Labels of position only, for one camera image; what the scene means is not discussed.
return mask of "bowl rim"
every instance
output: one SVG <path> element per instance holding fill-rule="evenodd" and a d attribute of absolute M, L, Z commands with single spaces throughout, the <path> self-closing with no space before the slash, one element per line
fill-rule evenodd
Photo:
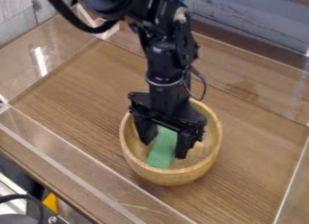
<path fill-rule="evenodd" d="M 123 117 L 123 119 L 121 119 L 120 129 L 119 129 L 119 140 L 120 140 L 121 150 L 125 153 L 127 157 L 132 160 L 132 162 L 135 164 L 137 164 L 143 169 L 145 169 L 147 171 L 149 171 L 152 173 L 183 174 L 183 173 L 187 173 L 187 172 L 192 172 L 192 171 L 198 170 L 199 168 L 202 168 L 206 164 L 208 164 L 208 162 L 214 158 L 216 159 L 216 155 L 218 155 L 220 144 L 222 144 L 222 124 L 220 124 L 220 121 L 218 119 L 218 116 L 216 116 L 215 112 L 212 111 L 212 109 L 204 103 L 196 101 L 195 99 L 191 99 L 191 102 L 194 104 L 196 104 L 198 106 L 200 106 L 207 111 L 207 113 L 210 114 L 210 117 L 214 119 L 215 125 L 216 125 L 216 131 L 218 131 L 218 138 L 216 138 L 216 147 L 215 147 L 214 151 L 211 152 L 211 154 L 207 155 L 207 157 L 198 164 L 195 164 L 192 166 L 188 166 L 186 168 L 182 168 L 182 169 L 174 169 L 174 170 L 158 169 L 158 168 L 152 167 L 151 165 L 148 165 L 147 163 L 144 163 L 131 153 L 129 148 L 127 146 L 125 137 L 124 137 L 124 127 L 125 127 L 125 124 L 127 124 L 128 119 L 131 117 L 131 113 L 128 112 L 125 114 L 125 116 Z"/>

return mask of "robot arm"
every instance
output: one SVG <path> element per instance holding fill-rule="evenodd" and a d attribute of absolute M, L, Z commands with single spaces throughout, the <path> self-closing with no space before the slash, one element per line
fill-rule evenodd
<path fill-rule="evenodd" d="M 107 20 L 99 28 L 79 21 L 59 0 L 48 1 L 85 32 L 100 33 L 120 19 L 128 22 L 139 35 L 148 63 L 145 81 L 149 93 L 129 93 L 129 112 L 139 137 L 148 145 L 156 136 L 158 125 L 174 130 L 179 136 L 175 157 L 186 158 L 195 142 L 203 140 L 207 122 L 190 102 L 191 74 L 200 78 L 203 85 L 204 79 L 191 66 L 198 59 L 199 46 L 191 35 L 191 17 L 183 0 L 81 0 Z"/>

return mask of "black cable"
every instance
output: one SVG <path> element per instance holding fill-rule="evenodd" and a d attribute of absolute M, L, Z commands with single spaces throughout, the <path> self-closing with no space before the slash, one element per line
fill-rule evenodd
<path fill-rule="evenodd" d="M 71 12 L 71 10 L 69 10 L 68 6 L 65 5 L 65 3 L 63 2 L 63 0 L 48 0 L 48 2 L 55 7 L 57 12 L 63 15 L 63 17 L 68 20 L 68 22 L 87 33 L 104 33 L 117 23 L 117 20 L 111 20 L 111 21 L 104 22 L 97 27 L 91 27 Z"/>
<path fill-rule="evenodd" d="M 0 204 L 5 203 L 8 201 L 12 201 L 12 200 L 18 200 L 18 199 L 30 200 L 37 205 L 37 208 L 40 211 L 40 217 L 38 217 L 37 224 L 42 224 L 42 204 L 34 198 L 32 198 L 32 196 L 29 196 L 26 194 L 6 195 L 6 196 L 0 197 Z"/>
<path fill-rule="evenodd" d="M 200 96 L 199 98 L 196 98 L 195 95 L 192 95 L 192 93 L 191 93 L 191 91 L 190 91 L 190 89 L 188 89 L 188 86 L 186 85 L 184 80 L 182 81 L 182 84 L 183 84 L 184 89 L 186 89 L 187 92 L 188 92 L 188 95 L 190 95 L 194 99 L 196 99 L 198 101 L 202 101 L 202 100 L 203 100 L 203 97 L 204 97 L 204 95 L 206 95 L 206 91 L 207 91 L 206 78 L 204 78 L 203 74 L 202 74 L 192 66 L 190 67 L 190 72 L 199 78 L 200 82 L 203 83 L 203 94 L 202 94 L 202 96 Z"/>

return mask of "wooden bowl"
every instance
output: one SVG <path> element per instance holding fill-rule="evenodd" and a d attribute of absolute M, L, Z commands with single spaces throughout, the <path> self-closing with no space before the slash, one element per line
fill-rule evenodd
<path fill-rule="evenodd" d="M 182 185 L 192 182 L 212 166 L 222 142 L 222 126 L 212 110 L 200 102 L 191 100 L 195 109 L 207 117 L 206 138 L 196 142 L 184 160 L 175 159 L 168 170 L 149 166 L 147 156 L 151 147 L 145 146 L 137 136 L 132 115 L 128 113 L 121 120 L 119 139 L 121 151 L 131 169 L 147 181 L 166 186 Z"/>

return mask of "green object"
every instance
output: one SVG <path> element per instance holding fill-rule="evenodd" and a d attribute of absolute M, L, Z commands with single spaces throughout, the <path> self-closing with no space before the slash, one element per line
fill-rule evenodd
<path fill-rule="evenodd" d="M 164 127 L 158 127 L 158 137 L 148 154 L 147 164 L 167 170 L 174 162 L 178 133 Z"/>

